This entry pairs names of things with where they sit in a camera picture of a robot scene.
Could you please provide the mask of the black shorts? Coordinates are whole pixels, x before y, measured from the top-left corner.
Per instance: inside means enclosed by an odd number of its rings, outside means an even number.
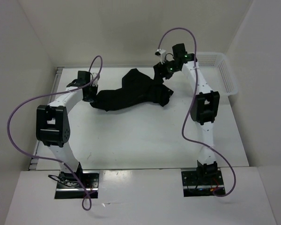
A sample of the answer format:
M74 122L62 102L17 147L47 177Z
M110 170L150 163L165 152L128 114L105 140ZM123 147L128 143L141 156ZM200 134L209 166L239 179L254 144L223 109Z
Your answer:
M164 107L169 103L174 91L163 84L163 74L158 71L157 65L154 65L153 69L153 78L136 68L131 69L122 78L121 88L99 91L96 100L90 105L106 112L126 109L145 102Z

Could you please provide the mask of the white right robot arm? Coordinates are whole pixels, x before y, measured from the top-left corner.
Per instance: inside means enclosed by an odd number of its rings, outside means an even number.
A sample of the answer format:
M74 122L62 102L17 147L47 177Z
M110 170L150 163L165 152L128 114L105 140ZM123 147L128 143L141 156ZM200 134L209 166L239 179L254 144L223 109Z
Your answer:
M195 122L198 129L198 140L201 150L197 158L196 179L200 184L207 184L217 173L218 165L214 147L213 127L218 113L220 94L208 85L204 78L197 58L193 53L187 53L184 44L172 47L173 60L166 59L167 52L158 48L155 55L160 62L155 71L161 78L170 79L175 72L182 72L194 92L191 109L188 115Z

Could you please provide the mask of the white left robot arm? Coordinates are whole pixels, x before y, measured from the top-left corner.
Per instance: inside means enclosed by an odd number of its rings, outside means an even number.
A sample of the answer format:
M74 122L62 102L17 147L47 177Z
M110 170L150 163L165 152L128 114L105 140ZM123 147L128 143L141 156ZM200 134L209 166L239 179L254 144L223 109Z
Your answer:
M84 175L69 145L68 113L81 101L95 101L99 77L96 73L79 71L63 94L49 104L37 107L36 138L51 150L60 165L59 176L49 175L49 178L69 188L81 188Z

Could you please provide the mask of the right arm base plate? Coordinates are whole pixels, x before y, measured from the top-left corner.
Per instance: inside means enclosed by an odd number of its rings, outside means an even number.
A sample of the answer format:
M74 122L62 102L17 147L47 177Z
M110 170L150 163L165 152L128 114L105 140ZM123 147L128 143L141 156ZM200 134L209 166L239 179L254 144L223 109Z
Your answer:
M199 178L195 169L182 170L182 185L184 197L199 197L225 195L225 187L220 170L209 178Z

